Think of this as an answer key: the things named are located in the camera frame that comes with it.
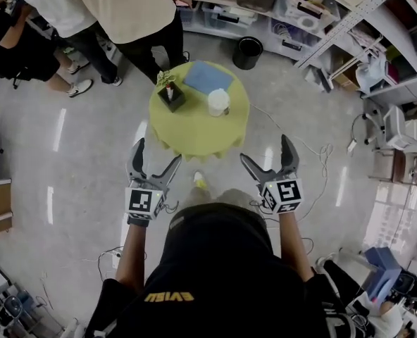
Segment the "yellow shoe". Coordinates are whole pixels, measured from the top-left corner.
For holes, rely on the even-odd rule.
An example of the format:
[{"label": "yellow shoe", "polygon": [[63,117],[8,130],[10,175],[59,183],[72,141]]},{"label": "yellow shoe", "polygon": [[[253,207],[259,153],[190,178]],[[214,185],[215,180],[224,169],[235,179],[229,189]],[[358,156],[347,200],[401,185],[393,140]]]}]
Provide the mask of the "yellow shoe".
[{"label": "yellow shoe", "polygon": [[204,179],[204,176],[199,170],[196,170],[196,172],[194,172],[193,183],[195,187],[198,187],[204,190],[208,189],[206,180]]}]

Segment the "black trash can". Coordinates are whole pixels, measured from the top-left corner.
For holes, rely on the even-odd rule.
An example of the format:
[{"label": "black trash can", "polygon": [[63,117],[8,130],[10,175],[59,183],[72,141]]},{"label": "black trash can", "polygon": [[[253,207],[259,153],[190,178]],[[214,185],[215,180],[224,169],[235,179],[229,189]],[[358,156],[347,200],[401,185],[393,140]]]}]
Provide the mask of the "black trash can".
[{"label": "black trash can", "polygon": [[242,37],[237,42],[232,60],[237,68],[250,70],[263,52],[262,43],[255,37]]}]

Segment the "yellow tablecloth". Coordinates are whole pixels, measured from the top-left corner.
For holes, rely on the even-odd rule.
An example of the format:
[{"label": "yellow tablecloth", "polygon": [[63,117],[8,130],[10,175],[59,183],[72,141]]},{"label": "yellow tablecloth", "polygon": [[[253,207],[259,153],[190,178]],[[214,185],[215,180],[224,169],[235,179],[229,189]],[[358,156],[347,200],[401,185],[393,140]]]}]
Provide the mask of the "yellow tablecloth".
[{"label": "yellow tablecloth", "polygon": [[193,157],[204,161],[211,154],[221,158],[232,145],[241,146],[246,134],[249,100],[243,84],[223,66],[207,63],[234,78],[228,89],[229,114],[218,118],[210,116],[207,95],[182,82],[193,63],[171,70],[176,85],[185,95],[186,102],[181,107],[174,113],[169,111],[157,94],[162,87],[154,89],[149,102],[150,123],[157,139],[165,149],[170,147],[187,161]]}]

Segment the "concrete floor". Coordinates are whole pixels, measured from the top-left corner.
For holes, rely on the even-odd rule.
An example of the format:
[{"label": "concrete floor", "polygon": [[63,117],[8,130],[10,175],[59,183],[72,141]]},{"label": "concrete floor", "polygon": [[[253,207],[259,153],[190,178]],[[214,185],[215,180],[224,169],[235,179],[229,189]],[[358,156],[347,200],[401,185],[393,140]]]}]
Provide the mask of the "concrete floor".
[{"label": "concrete floor", "polygon": [[[253,70],[239,70],[231,60],[233,44],[217,37],[185,35],[185,49],[192,60],[213,61],[231,69],[243,82],[250,102],[272,114],[293,139],[305,195],[298,218],[309,211],[325,178],[318,156],[296,137],[316,152],[328,143],[333,145],[325,193],[299,224],[302,235],[315,244],[311,261],[341,246],[359,248],[378,187],[377,181],[367,178],[372,159],[369,149],[359,145],[352,157],[346,154],[351,123],[362,112],[362,100],[341,89],[319,94],[291,60],[275,54],[264,53]],[[165,60],[163,54],[155,55],[158,61]],[[123,222],[125,163],[131,146],[146,135],[147,174],[160,173],[173,157],[147,127],[152,84],[127,61],[121,62],[120,69],[125,79],[120,87],[102,84],[93,68],[82,71],[78,78],[93,77],[96,84],[76,99],[51,92],[41,82],[22,82],[13,90],[11,82],[0,80],[0,144],[5,149],[1,165],[4,174],[13,178],[14,212],[13,228],[0,234],[0,266],[33,296],[44,297],[43,281],[53,314],[63,323],[72,317],[89,319],[101,289],[95,260],[101,252],[122,245],[127,227]],[[57,133],[60,122],[61,135]],[[356,126],[356,130],[362,140],[363,127]],[[183,163],[167,203],[173,206],[185,198],[197,168],[206,173],[214,196],[229,188],[257,196],[239,153],[278,169],[281,134],[265,114],[251,107],[244,146],[231,149],[222,160],[212,157],[205,164]],[[161,257],[171,218],[162,212],[150,224],[147,275]],[[277,223],[267,224],[279,254]],[[104,277],[113,276],[110,256],[102,258],[101,270]]]}]

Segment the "white cup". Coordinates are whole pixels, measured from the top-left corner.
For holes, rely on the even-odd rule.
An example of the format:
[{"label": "white cup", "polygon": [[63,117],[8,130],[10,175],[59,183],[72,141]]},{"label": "white cup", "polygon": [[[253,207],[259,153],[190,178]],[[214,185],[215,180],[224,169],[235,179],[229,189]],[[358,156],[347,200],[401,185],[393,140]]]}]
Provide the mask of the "white cup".
[{"label": "white cup", "polygon": [[230,96],[224,89],[213,90],[208,95],[208,113],[218,117],[229,111]]}]

